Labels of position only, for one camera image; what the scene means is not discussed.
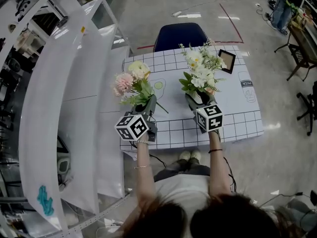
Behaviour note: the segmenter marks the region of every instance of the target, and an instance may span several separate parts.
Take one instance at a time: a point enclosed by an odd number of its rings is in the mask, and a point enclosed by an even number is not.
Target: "black stool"
[[[188,48],[202,46],[208,38],[196,23],[180,23],[163,26],[158,34],[153,52],[179,49],[179,44]]]
[[[309,116],[310,116],[310,131],[307,132],[307,136],[310,136],[312,131],[313,131],[313,121],[317,120],[317,109],[315,106],[315,103],[317,101],[317,81],[314,82],[313,94],[309,94],[307,96],[308,100],[304,97],[304,95],[302,93],[298,93],[296,95],[296,97],[297,98],[301,97],[302,100],[304,101],[306,107],[307,107],[307,111],[305,113],[303,113],[300,117],[297,117],[297,121],[299,121],[304,116],[309,114]]]

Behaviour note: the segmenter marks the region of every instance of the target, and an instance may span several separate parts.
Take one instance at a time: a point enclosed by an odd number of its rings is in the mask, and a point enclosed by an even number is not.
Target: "white shirt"
[[[192,237],[189,223],[197,210],[206,207],[209,197],[209,176],[176,175],[155,183],[163,202],[180,204],[187,214],[188,223],[184,237]]]

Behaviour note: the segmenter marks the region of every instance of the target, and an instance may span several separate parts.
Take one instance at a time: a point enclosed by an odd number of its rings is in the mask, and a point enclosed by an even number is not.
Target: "fiducial marker cube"
[[[114,128],[125,141],[137,141],[149,130],[142,115],[121,117]]]
[[[197,124],[207,132],[222,127],[222,117],[217,105],[196,109]]]

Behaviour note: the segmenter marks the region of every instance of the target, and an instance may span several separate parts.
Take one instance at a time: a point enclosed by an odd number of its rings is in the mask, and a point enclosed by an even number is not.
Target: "dark hair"
[[[142,209],[134,223],[124,229],[123,238],[180,238],[186,222],[186,213],[180,205],[162,203],[157,198]]]
[[[269,214],[242,195],[219,195],[203,210],[194,214],[190,231],[193,238],[295,238],[294,226],[276,213],[276,222]]]

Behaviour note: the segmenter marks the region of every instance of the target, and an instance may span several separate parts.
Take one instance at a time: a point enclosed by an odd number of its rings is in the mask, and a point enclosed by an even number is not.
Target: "flower bouquet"
[[[115,76],[114,94],[118,97],[123,96],[122,104],[144,107],[154,95],[153,87],[148,82],[150,69],[145,63],[135,61],[128,67],[128,71]],[[158,102],[157,105],[167,112]]]
[[[194,100],[200,96],[203,103],[207,104],[210,96],[213,96],[215,92],[220,92],[215,86],[216,83],[224,80],[223,78],[216,79],[215,72],[227,68],[227,66],[222,58],[217,58],[209,53],[210,41],[204,43],[199,51],[195,51],[189,45],[190,51],[187,52],[183,44],[179,46],[183,50],[182,54],[190,68],[190,73],[184,72],[186,79],[179,80],[183,85],[182,90],[186,91]]]

